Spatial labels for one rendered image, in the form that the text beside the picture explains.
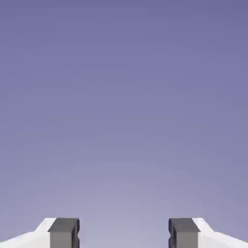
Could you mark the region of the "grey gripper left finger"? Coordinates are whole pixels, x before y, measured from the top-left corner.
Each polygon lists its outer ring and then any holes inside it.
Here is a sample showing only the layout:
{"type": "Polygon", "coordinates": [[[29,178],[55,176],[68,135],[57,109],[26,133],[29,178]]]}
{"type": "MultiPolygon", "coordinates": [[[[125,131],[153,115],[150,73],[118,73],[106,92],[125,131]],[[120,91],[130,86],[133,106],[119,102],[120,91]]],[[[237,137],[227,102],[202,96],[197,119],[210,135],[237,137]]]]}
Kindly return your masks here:
{"type": "Polygon", "coordinates": [[[80,220],[46,217],[31,232],[0,242],[0,248],[80,248],[80,220]]]}

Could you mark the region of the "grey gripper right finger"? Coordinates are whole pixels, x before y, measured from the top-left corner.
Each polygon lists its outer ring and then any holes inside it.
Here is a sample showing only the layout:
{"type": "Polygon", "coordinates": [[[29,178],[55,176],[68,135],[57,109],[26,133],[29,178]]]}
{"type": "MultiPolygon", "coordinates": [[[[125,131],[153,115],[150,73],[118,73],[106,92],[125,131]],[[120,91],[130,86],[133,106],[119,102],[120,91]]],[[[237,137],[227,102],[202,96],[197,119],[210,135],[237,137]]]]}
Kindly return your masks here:
{"type": "Polygon", "coordinates": [[[168,248],[248,248],[248,242],[214,231],[202,217],[170,218],[168,225],[168,248]]]}

